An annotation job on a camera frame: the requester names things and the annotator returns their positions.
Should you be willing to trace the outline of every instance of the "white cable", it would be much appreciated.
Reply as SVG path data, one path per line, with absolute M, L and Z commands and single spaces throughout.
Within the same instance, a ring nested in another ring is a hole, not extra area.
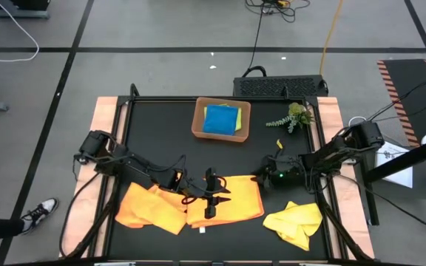
M 21 25 L 19 25 L 19 23 L 13 18 L 13 16 L 11 15 L 11 13 L 9 13 L 9 11 L 6 10 L 6 8 L 4 8 L 2 6 L 2 4 L 0 4 L 0 7 L 9 15 L 9 17 L 14 21 L 14 23 L 16 23 L 16 25 L 19 27 L 19 29 L 21 29 L 24 33 L 26 33 L 26 35 L 33 40 L 34 44 L 37 46 L 37 50 L 35 51 L 34 55 L 31 56 L 30 58 L 22 58 L 22 59 L 12 59 L 12 60 L 4 60 L 4 59 L 0 59 L 0 62 L 3 63 L 11 63 L 11 62 L 19 62 L 19 61 L 31 61 L 34 59 L 34 57 L 37 56 L 38 51 L 39 51 L 39 47 L 38 47 L 38 43 L 36 40 L 34 40 L 34 38 L 23 28 L 21 27 Z
M 358 116 L 358 117 L 353 117 L 353 118 L 351 118 L 351 119 L 348 121 L 348 126 L 351 126 L 351 122 L 353 122 L 353 120 L 355 120 L 355 119 L 357 119 L 357 118 L 361 118 L 361 119 L 363 119 L 364 121 L 366 121 L 366 117 L 360 117 L 360 116 Z

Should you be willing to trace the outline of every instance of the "orange cloth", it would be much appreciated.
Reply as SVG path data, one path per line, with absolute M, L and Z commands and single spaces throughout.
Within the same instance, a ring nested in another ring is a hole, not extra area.
M 216 216 L 205 219 L 206 200 L 197 199 L 187 205 L 187 224 L 192 228 L 211 225 L 223 225 L 232 222 L 257 218 L 264 214 L 259 186 L 251 178 L 254 176 L 225 177 L 226 188 L 231 193 L 219 193 L 215 196 L 231 200 L 216 205 Z
M 130 228 L 153 224 L 170 233 L 179 234 L 186 221 L 186 214 L 181 210 L 184 207 L 180 206 L 183 196 L 171 194 L 173 193 L 162 191 L 157 186 L 147 191 L 140 185 L 131 183 L 115 219 Z

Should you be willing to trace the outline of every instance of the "black table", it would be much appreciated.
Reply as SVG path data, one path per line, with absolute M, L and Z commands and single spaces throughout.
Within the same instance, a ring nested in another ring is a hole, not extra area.
M 266 122 L 283 117 L 292 100 L 250 100 L 249 137 L 244 143 L 196 138 L 191 132 L 196 98 L 174 100 L 137 100 L 128 111 L 125 144 L 159 165 L 170 165 L 185 154 L 191 175 L 204 175 L 215 167 L 223 176 L 249 174 L 262 157 L 277 150 L 281 139 L 287 154 L 313 151 L 309 128 L 292 135 L 284 128 L 267 128 Z M 294 100 L 305 104 L 304 100 Z M 117 203 L 124 197 L 129 181 L 118 183 Z M 155 226 L 131 229 L 117 222 L 108 228 L 106 254 L 111 259 L 129 260 L 323 260 L 330 256 L 326 223 L 310 238 L 310 251 L 297 248 L 262 226 L 267 214 L 281 211 L 288 201 L 297 204 L 316 202 L 304 188 L 265 193 L 261 191 L 265 214 L 262 217 L 228 225 L 207 227 L 206 233 L 186 225 L 178 236 Z

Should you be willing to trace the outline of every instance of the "table surface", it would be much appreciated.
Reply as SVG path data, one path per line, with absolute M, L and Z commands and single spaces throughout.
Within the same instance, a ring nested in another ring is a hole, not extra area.
M 282 117 L 289 104 L 284 100 L 251 101 L 248 139 L 243 143 L 232 143 L 198 138 L 192 134 L 195 99 L 139 101 L 129 116 L 124 144 L 129 150 L 161 166 L 170 166 L 181 154 L 185 154 L 185 166 L 190 177 L 202 177 L 210 167 L 225 177 L 250 174 L 260 166 L 265 155 L 276 152 L 277 139 L 280 139 L 286 154 L 313 151 L 307 130 L 297 129 L 289 135 L 282 127 L 265 126 L 267 122 Z M 131 182 L 146 189 L 153 185 L 136 171 L 124 171 L 119 177 L 116 202 L 121 202 Z M 186 225 L 176 236 L 156 226 L 133 230 L 115 222 L 110 228 L 107 256 L 111 259 L 212 262 L 318 260 L 328 257 L 325 226 L 310 237 L 310 251 L 290 245 L 276 232 L 263 227 L 264 218 L 282 211 L 288 201 L 299 205 L 312 203 L 316 201 L 314 194 L 307 193 L 302 185 L 296 185 L 287 189 L 276 188 L 272 192 L 260 188 L 260 196 L 263 216 L 211 226 L 205 233 Z
M 117 100 L 117 97 L 101 97 L 98 99 L 90 130 L 99 129 L 107 132 L 111 131 Z M 339 107 L 336 98 L 318 98 L 318 102 L 325 141 L 328 142 L 336 134 L 336 132 L 342 128 L 341 114 L 339 113 Z M 125 117 L 126 108 L 122 108 L 120 121 L 125 121 Z M 121 132 L 123 131 L 123 128 L 124 123 L 120 123 L 120 128 L 118 130 L 119 140 L 121 139 Z M 316 125 L 312 124 L 311 129 L 315 149 L 318 149 L 320 147 L 320 143 L 318 141 L 319 139 Z M 92 163 L 81 167 L 78 182 L 75 187 L 75 192 L 94 175 L 95 172 L 93 169 L 94 164 Z M 347 177 L 354 178 L 353 167 L 343 166 L 342 174 Z M 334 186 L 342 224 L 348 230 L 349 234 L 353 237 L 356 243 L 361 247 L 361 249 L 363 249 L 364 252 L 369 256 L 373 257 L 371 239 L 369 237 L 368 226 L 365 221 L 364 211 L 362 209 L 359 189 L 353 182 L 338 177 L 335 177 L 334 179 Z M 67 227 L 63 239 L 65 253 L 69 253 L 75 248 L 89 227 L 92 225 L 93 218 L 95 216 L 95 209 L 98 204 L 100 187 L 101 178 L 98 178 L 83 192 L 81 192 L 78 196 L 78 199 L 74 202 L 69 219 L 67 221 Z M 106 198 L 109 197 L 111 189 L 112 179 L 109 182 Z M 329 221 L 328 224 L 330 225 L 329 231 L 331 235 L 333 255 L 335 258 L 339 258 L 339 245 L 336 231 Z M 95 249 L 96 256 L 100 256 L 102 254 L 105 233 L 106 221 L 98 232 L 98 241 Z

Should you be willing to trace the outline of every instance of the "sneaker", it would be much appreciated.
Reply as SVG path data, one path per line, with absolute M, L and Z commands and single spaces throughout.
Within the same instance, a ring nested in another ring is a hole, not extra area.
M 58 200 L 56 198 L 51 198 L 41 202 L 34 210 L 27 211 L 27 214 L 21 217 L 24 221 L 24 228 L 21 234 L 26 234 L 34 230 L 34 228 L 36 228 L 43 219 L 52 214 L 57 207 Z

